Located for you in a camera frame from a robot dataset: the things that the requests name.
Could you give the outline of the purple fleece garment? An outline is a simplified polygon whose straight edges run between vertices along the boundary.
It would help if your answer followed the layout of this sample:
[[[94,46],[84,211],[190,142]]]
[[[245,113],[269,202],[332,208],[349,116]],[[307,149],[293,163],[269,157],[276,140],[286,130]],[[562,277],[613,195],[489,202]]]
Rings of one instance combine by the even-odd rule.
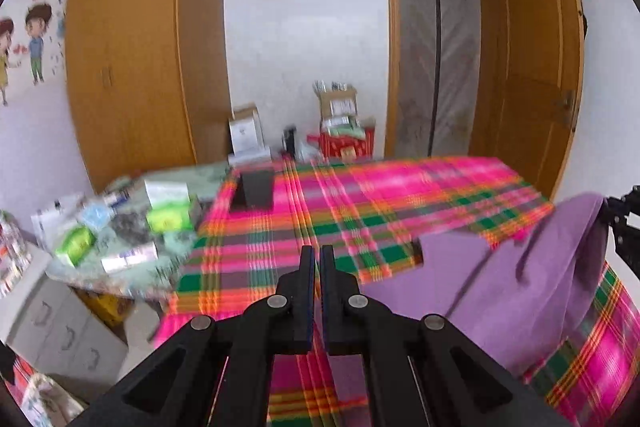
[[[608,237],[603,202],[594,193],[564,200],[496,248],[470,232],[424,234],[422,265],[371,284],[369,294],[406,317],[446,317],[521,376],[576,331],[596,295]]]

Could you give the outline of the brown cardboard box with label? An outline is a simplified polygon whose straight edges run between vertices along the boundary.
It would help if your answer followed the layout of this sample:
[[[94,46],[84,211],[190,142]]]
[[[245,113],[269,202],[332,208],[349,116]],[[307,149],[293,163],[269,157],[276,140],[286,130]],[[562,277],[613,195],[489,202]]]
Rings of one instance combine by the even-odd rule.
[[[328,86],[323,81],[314,82],[322,120],[333,117],[355,117],[357,109],[357,90],[347,83],[334,82]]]

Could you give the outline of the grey drawer cabinet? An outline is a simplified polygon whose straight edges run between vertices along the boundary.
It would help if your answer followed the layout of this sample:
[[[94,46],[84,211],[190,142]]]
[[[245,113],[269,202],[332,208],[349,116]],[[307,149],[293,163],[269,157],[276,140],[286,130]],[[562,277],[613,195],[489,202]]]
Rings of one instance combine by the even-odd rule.
[[[27,245],[32,263],[1,298],[1,341],[37,372],[92,401],[118,381],[128,347],[70,286],[50,279],[51,256]]]

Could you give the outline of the wooden wardrobe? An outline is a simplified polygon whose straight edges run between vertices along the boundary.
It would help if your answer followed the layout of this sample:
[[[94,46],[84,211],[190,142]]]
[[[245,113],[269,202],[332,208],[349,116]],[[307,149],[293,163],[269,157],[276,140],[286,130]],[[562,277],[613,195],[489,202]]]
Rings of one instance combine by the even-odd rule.
[[[93,190],[227,157],[224,0],[67,0],[66,90]]]

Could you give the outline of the pink green plaid tablecloth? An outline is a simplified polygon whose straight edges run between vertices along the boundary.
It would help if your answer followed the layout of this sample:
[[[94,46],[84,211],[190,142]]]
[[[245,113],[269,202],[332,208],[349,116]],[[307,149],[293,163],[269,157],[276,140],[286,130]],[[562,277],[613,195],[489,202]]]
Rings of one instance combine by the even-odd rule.
[[[397,281],[419,263],[427,232],[469,232],[497,248],[530,239],[553,205],[495,158],[278,162],[273,206],[234,211],[238,175],[208,167],[195,190],[205,218],[157,334],[167,340],[205,313],[233,317],[273,293],[300,248],[331,245],[361,283]],[[605,267],[584,321],[524,376],[576,426],[602,426],[639,391],[639,313]]]

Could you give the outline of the white cardboard box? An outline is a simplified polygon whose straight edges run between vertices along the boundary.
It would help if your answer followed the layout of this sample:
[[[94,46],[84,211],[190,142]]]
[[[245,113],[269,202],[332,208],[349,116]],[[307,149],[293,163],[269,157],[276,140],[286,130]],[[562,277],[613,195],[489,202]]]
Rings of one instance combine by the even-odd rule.
[[[271,159],[271,150],[265,142],[262,122],[254,103],[232,109],[229,132],[232,153],[228,163],[232,167]]]

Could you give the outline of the white tube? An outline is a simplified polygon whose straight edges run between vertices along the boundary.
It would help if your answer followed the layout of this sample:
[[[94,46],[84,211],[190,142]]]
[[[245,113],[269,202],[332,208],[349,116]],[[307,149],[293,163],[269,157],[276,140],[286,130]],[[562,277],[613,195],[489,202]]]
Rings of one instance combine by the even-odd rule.
[[[146,243],[124,251],[123,253],[101,259],[103,270],[107,274],[131,269],[143,263],[157,259],[157,247],[154,242]]]

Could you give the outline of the grey zippered door curtain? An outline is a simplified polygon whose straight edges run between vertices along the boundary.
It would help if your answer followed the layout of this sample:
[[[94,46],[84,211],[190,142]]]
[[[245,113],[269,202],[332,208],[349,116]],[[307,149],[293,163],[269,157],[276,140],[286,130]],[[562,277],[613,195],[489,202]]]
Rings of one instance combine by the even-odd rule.
[[[399,157],[469,152],[480,80],[480,0],[399,0]]]

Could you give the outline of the floral side table cover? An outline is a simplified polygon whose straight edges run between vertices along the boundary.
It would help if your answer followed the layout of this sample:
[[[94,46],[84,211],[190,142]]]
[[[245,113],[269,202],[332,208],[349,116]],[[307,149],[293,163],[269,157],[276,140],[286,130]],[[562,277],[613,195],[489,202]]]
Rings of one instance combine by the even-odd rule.
[[[201,221],[229,170],[229,165],[221,161],[194,167],[156,170],[136,179],[116,180],[112,185],[128,188],[129,198],[116,208],[115,216],[99,231],[96,243],[79,262],[78,267],[74,268],[54,259],[47,267],[47,276],[70,287],[98,294],[148,301],[168,299],[179,280],[181,265],[190,255],[196,232],[194,229],[152,232],[146,221],[151,204],[146,195],[145,184],[186,184],[193,202],[198,204],[195,209],[196,220]],[[156,257],[152,260],[113,273],[103,268],[102,260],[107,257],[127,254],[138,247],[150,245],[154,245],[156,251]]]

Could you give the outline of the black smartphone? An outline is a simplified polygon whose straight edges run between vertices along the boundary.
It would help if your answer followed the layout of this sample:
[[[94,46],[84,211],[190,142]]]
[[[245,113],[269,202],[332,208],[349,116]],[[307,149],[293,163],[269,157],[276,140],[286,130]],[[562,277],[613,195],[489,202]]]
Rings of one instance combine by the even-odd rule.
[[[231,199],[230,209],[232,211],[271,210],[273,190],[273,169],[242,172]]]

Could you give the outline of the blue mask packet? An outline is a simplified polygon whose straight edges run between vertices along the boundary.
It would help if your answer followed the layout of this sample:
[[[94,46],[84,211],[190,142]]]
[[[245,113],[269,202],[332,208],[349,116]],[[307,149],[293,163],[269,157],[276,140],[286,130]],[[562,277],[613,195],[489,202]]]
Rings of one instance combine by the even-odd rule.
[[[111,207],[93,202],[79,211],[77,220],[84,227],[98,233],[107,227],[114,216],[115,213]]]

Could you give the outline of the wooden door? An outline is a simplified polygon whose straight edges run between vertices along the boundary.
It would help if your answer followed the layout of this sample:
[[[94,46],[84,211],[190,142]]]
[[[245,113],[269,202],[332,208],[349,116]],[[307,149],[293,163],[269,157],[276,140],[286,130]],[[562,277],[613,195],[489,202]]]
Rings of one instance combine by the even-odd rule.
[[[544,197],[573,143],[584,72],[582,0],[480,0],[480,81],[469,152]]]

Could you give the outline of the cartoon children wall sticker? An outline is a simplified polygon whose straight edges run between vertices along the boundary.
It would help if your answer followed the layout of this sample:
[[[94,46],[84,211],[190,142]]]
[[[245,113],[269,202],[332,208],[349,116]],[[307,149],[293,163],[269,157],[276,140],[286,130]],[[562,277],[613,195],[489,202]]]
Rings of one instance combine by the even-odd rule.
[[[1,3],[1,105],[29,98],[35,87],[65,72],[67,0],[3,0]]]

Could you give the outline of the green tissue pack with tissue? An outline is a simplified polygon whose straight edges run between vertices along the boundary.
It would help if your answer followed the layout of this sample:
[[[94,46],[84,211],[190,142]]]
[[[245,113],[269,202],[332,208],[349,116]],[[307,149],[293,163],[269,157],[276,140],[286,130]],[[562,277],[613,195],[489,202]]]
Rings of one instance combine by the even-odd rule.
[[[162,234],[194,229],[192,199],[184,182],[146,180],[144,188],[150,203],[145,219],[152,232]]]

